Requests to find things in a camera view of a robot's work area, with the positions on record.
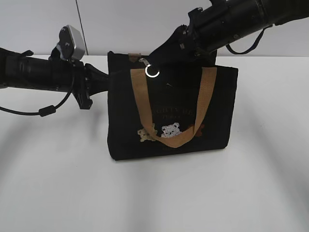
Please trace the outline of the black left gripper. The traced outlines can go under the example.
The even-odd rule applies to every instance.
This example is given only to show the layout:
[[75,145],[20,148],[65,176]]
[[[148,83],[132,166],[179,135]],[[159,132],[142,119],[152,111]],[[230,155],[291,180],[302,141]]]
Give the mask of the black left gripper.
[[73,61],[74,77],[73,95],[81,110],[89,110],[93,104],[89,95],[108,91],[109,75],[98,70],[93,65],[81,61]]

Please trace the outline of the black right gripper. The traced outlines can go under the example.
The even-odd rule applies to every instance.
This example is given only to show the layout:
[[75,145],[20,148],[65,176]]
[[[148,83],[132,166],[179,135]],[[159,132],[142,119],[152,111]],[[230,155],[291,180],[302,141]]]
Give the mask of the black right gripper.
[[191,57],[206,57],[207,11],[202,7],[188,13],[189,25],[180,25],[172,35],[149,55],[149,63],[162,66],[188,61]]

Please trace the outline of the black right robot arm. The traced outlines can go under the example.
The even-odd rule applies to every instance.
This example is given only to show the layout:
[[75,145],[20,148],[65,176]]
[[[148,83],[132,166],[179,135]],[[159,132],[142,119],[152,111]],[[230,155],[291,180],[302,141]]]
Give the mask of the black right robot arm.
[[307,18],[307,0],[213,0],[207,9],[188,13],[189,25],[181,25],[148,57],[161,66],[193,62],[259,30]]

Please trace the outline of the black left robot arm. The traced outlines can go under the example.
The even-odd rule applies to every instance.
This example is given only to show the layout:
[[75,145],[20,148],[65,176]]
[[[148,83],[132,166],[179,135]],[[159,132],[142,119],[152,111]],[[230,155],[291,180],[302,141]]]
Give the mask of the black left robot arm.
[[91,64],[62,60],[53,50],[48,59],[34,58],[27,50],[0,50],[0,87],[71,93],[80,109],[90,109],[91,96],[108,90],[109,76]]

